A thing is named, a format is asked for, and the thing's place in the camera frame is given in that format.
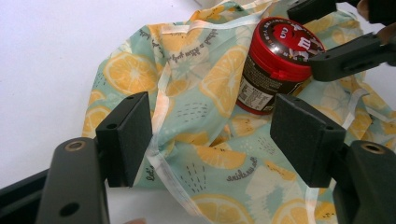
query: jar lid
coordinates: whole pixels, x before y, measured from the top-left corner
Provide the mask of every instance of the jar lid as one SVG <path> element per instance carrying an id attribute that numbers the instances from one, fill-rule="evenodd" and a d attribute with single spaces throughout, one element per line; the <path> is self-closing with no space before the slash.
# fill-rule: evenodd
<path id="1" fill-rule="evenodd" d="M 250 51 L 277 74 L 305 79 L 311 75 L 308 59 L 324 51 L 320 40 L 301 24 L 284 18 L 266 18 L 258 24 Z"/>

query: jar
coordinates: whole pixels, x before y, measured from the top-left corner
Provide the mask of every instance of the jar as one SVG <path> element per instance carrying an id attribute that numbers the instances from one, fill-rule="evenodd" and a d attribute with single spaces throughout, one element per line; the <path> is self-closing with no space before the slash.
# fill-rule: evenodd
<path id="1" fill-rule="evenodd" d="M 311 76 L 310 57 L 324 51 L 320 40 L 301 24 L 266 18 L 257 25 L 245 62 L 236 104 L 265 115 L 277 93 L 292 94 Z"/>

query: white surface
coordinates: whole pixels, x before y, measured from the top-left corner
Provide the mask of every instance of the white surface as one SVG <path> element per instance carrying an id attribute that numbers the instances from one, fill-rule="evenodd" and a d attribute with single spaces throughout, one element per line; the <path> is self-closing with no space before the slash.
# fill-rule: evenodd
<path id="1" fill-rule="evenodd" d="M 198 8 L 192 0 L 2 1 L 0 189 L 47 169 L 53 150 L 80 136 L 97 67 L 110 52 L 145 24 L 184 21 Z M 395 71 L 369 76 L 394 107 Z M 108 195 L 113 223 L 203 223 L 166 190 Z"/>

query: patterned cloth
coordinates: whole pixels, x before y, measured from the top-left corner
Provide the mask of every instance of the patterned cloth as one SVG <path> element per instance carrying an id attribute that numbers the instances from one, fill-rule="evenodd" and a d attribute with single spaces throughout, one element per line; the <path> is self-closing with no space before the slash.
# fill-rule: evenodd
<path id="1" fill-rule="evenodd" d="M 135 186 L 167 188 L 192 215 L 213 223 L 334 223 L 332 189 L 310 189 L 270 137 L 271 115 L 235 105 L 253 31 L 287 17 L 289 0 L 226 2 L 188 21 L 142 27 L 98 69 L 83 135 L 127 95 L 149 94 L 153 138 Z M 327 49 L 362 34 L 334 12 L 305 25 Z M 300 98 L 348 129 L 346 143 L 396 147 L 396 114 L 364 82 L 308 80 Z"/>

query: nutrition label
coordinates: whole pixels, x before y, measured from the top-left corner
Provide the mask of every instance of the nutrition label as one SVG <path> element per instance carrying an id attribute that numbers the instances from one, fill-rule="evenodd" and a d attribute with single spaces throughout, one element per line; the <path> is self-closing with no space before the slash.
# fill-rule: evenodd
<path id="1" fill-rule="evenodd" d="M 238 100 L 244 105 L 261 111 L 273 97 L 273 95 L 256 89 L 242 77 Z"/>

